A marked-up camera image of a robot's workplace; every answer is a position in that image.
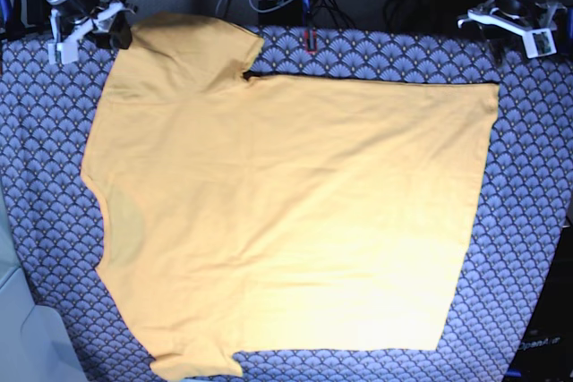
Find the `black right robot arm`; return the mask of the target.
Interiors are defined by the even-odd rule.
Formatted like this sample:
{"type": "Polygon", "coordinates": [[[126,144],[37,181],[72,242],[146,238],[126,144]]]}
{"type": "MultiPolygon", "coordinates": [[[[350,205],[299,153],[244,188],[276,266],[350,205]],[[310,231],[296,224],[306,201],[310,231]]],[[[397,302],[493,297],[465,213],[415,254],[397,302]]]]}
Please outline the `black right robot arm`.
{"type": "Polygon", "coordinates": [[[137,8],[126,0],[45,0],[50,6],[52,38],[47,42],[49,62],[70,64],[79,59],[86,38],[101,49],[127,49],[133,40],[126,19],[137,8]]]}

